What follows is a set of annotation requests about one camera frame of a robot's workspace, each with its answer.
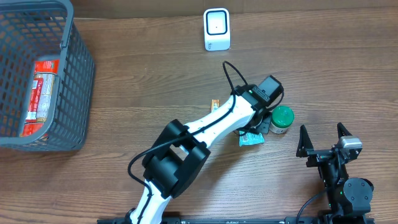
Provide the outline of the orange brown snack bag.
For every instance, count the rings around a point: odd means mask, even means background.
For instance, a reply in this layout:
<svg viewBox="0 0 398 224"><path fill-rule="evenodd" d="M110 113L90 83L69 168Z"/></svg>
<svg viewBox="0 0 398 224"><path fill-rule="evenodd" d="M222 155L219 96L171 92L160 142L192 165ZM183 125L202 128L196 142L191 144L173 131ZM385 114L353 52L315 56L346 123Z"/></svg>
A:
<svg viewBox="0 0 398 224"><path fill-rule="evenodd" d="M36 113L36 120L38 123L43 123L47 120L52 97L53 83L55 79L54 73L39 72L35 74L36 78L43 79L42 90L40 93L40 100Z"/></svg>

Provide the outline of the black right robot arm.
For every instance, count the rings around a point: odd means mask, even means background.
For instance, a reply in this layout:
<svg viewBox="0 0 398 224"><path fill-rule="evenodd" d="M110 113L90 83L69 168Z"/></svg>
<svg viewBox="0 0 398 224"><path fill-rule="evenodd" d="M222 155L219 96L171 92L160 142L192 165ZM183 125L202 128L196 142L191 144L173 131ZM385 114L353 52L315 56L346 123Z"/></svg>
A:
<svg viewBox="0 0 398 224"><path fill-rule="evenodd" d="M296 223L303 222L301 216L305 208L323 195L327 196L329 209L320 210L312 223L374 223L372 218L366 218L371 211L373 183L364 178L351 178L346 170L346 164L358 158L363 143L342 123L336 128L338 142L330 149L316 150L306 127L300 127L296 156L306 157L306 166L318 169L324 189L302 205L295 217Z"/></svg>

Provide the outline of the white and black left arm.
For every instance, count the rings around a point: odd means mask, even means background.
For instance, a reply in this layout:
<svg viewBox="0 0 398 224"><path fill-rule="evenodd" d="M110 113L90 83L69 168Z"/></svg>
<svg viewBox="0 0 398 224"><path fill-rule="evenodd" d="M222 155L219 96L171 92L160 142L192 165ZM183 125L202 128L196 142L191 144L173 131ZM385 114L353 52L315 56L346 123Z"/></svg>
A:
<svg viewBox="0 0 398 224"><path fill-rule="evenodd" d="M283 93L280 81L269 75L260 85L236 86L225 104L205 117L182 124L171 121L152 148L140 153L144 192L126 223L161 223L171 199L196 179L210 148L229 133L260 123L274 100Z"/></svg>

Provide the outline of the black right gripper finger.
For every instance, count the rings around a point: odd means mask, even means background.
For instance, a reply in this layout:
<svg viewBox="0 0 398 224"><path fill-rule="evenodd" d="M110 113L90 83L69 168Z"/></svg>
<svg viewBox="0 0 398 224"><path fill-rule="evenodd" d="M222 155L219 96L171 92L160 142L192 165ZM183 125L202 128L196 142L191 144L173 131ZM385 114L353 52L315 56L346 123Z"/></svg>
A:
<svg viewBox="0 0 398 224"><path fill-rule="evenodd" d="M345 128L345 126L342 123L338 123L336 127L338 132L338 138L351 136L351 133Z"/></svg>
<svg viewBox="0 0 398 224"><path fill-rule="evenodd" d="M305 125L303 124L300 127L300 136L299 136L299 142L298 142L298 146L297 146L296 156L297 157L308 157L309 151L313 151L313 144L310 140L307 129L306 129Z"/></svg>

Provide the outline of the small orange box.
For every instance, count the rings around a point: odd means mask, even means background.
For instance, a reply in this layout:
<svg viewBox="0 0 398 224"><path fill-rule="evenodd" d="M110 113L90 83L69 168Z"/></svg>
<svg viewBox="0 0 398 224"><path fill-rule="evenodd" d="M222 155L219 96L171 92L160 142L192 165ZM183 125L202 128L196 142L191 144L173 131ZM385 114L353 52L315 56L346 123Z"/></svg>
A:
<svg viewBox="0 0 398 224"><path fill-rule="evenodd" d="M217 110L220 106L220 101L219 100L212 100L211 101L211 112L214 112Z"/></svg>

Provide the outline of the green lid jar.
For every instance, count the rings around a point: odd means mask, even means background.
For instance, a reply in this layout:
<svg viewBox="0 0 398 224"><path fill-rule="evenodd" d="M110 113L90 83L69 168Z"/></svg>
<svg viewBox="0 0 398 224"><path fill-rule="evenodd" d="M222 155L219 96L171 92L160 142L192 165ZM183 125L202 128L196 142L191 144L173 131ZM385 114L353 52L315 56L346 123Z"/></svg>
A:
<svg viewBox="0 0 398 224"><path fill-rule="evenodd" d="M278 106L271 114L269 130L274 134L284 134L294 122L295 115L288 106Z"/></svg>

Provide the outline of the red snack packet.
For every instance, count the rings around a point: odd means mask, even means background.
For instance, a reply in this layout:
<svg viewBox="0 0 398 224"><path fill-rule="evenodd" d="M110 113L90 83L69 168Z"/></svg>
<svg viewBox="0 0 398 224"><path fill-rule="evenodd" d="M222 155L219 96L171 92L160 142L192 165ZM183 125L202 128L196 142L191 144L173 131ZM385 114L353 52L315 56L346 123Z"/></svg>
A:
<svg viewBox="0 0 398 224"><path fill-rule="evenodd" d="M45 123L45 122L38 123L36 120L36 113L40 100L40 93L44 81L42 78L36 78L35 74L39 72L54 73L56 77L58 72L58 66L59 66L59 59L35 61L34 79L32 82L32 88L30 92L27 113L24 121L24 127L22 133L20 134L20 137L26 137L36 133Z"/></svg>

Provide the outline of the teal wet wipes pack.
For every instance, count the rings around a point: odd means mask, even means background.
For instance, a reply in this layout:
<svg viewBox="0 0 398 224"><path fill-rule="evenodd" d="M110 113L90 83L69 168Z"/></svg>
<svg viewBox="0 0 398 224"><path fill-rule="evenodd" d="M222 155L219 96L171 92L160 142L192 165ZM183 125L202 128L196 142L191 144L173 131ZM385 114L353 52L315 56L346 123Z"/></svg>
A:
<svg viewBox="0 0 398 224"><path fill-rule="evenodd" d="M261 133L245 133L244 131L239 132L239 146L253 146L256 144L265 143L264 137Z"/></svg>

